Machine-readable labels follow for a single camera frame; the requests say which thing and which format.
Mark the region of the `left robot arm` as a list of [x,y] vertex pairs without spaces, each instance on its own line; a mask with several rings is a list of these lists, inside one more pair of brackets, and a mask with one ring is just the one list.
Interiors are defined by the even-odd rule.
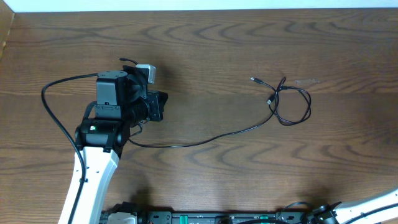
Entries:
[[60,223],[98,223],[111,178],[130,129],[141,121],[161,121],[168,95],[148,90],[155,80],[152,65],[125,66],[100,72],[96,101],[90,103],[75,131],[78,153]]

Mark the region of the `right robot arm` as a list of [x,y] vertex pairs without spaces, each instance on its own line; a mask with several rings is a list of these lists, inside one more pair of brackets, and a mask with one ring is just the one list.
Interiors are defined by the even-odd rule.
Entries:
[[350,202],[326,204],[309,213],[308,224],[371,224],[397,218],[397,189]]

